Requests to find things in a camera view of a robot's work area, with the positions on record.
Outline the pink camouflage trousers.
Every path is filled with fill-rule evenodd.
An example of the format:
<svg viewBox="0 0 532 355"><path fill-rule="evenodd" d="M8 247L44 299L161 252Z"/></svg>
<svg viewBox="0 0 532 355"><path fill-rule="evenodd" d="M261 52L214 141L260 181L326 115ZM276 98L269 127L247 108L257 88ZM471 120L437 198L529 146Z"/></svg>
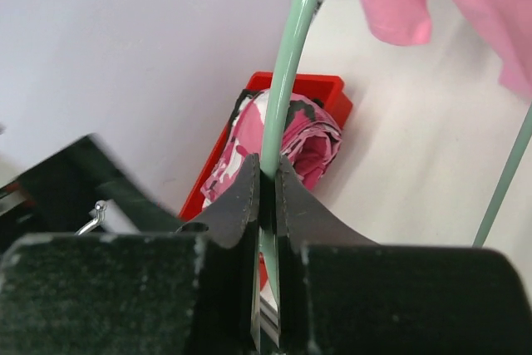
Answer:
<svg viewBox="0 0 532 355"><path fill-rule="evenodd" d="M258 102L251 102L240 114L236 126L229 129L221 156L200 189L204 196L203 208L211 205L233 184L248 155L261 152L266 110L267 107L260 115ZM330 115L332 121L328 123L307 123L303 121L303 114L298 116L283 132L281 154L288 158L303 185L312 190L336 158L342 134Z"/></svg>

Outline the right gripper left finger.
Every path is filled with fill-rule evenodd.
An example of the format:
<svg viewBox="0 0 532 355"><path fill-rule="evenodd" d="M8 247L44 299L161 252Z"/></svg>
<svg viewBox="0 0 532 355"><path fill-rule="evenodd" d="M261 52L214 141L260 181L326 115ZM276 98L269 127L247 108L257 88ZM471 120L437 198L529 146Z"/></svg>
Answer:
<svg viewBox="0 0 532 355"><path fill-rule="evenodd" d="M1 262L4 354L254 354L259 158L172 233L29 234Z"/></svg>

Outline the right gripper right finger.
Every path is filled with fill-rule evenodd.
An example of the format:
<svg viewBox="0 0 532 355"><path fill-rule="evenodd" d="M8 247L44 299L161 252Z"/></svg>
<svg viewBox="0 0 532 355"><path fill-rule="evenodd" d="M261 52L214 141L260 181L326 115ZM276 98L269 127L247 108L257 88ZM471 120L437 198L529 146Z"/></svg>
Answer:
<svg viewBox="0 0 532 355"><path fill-rule="evenodd" d="M530 353L531 307L503 254L377 244L317 200L287 159L275 191L286 353Z"/></svg>

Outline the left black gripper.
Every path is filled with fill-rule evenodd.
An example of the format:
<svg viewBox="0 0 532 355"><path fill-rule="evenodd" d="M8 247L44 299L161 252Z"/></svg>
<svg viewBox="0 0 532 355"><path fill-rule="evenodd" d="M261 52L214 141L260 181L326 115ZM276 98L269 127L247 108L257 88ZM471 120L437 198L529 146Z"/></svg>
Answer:
<svg viewBox="0 0 532 355"><path fill-rule="evenodd" d="M91 219L99 200L115 203L141 232L175 232L182 225L88 135L1 188L1 241L12 243L29 233L74 233Z"/></svg>

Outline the mint green hanger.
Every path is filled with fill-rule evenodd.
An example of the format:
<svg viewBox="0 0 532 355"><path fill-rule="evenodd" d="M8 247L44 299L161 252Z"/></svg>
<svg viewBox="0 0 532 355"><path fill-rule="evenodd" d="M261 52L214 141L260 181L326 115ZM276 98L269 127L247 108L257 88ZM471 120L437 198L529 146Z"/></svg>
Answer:
<svg viewBox="0 0 532 355"><path fill-rule="evenodd" d="M355 106L318 198L382 244L481 246L531 283L531 105L452 0L428 0L431 40L396 47L360 0L292 0L273 69L266 170L299 72L340 76Z"/></svg>

